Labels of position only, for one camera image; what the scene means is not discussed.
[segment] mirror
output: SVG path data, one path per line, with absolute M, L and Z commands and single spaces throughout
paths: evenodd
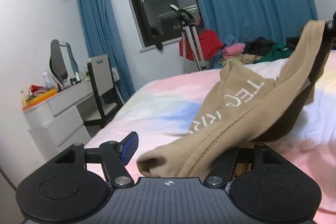
M 72 55 L 71 46 L 67 42 L 54 39 L 50 44 L 49 67 L 56 80 L 63 85 L 64 80 L 76 77 L 78 65 Z

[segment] silver bolt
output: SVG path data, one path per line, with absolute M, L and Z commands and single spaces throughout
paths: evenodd
M 220 185 L 223 182 L 223 179 L 220 177 L 208 177 L 207 183 L 211 185 Z
M 127 185 L 131 182 L 129 177 L 117 177 L 114 182 L 119 185 Z

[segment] vanity table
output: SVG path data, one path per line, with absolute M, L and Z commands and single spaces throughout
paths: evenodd
M 77 105 L 92 96 L 91 82 L 85 79 L 24 111 L 30 134 L 45 160 L 73 143 L 86 144 L 91 139 Z

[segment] bed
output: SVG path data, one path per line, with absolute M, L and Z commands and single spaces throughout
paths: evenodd
M 287 59 L 245 65 L 263 77 L 276 78 Z M 139 148 L 127 165 L 137 181 L 137 158 L 157 146 L 187 134 L 205 96 L 219 81 L 219 70 L 208 70 L 157 80 L 137 91 L 112 122 L 86 145 L 98 147 L 122 140 L 131 131 L 139 135 Z M 322 190 L 314 218 L 318 224 L 336 223 L 336 51 L 331 51 L 325 71 L 315 87 L 314 102 L 304 106 L 292 132 L 271 147 L 311 176 Z M 88 170 L 104 177 L 100 165 Z

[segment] window frame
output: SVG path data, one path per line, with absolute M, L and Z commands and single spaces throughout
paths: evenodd
M 144 50 L 152 45 L 155 45 L 156 43 L 160 43 L 160 42 L 163 43 L 163 42 L 171 41 L 173 39 L 179 39 L 181 37 L 182 29 L 175 30 L 169 33 L 164 33 L 156 37 L 153 37 L 151 34 L 148 17 L 146 15 L 146 11 L 142 4 L 142 0 L 131 0 L 131 3 L 134 9 L 137 23 L 139 25 L 140 33 L 141 33 L 142 40 L 143 40 Z

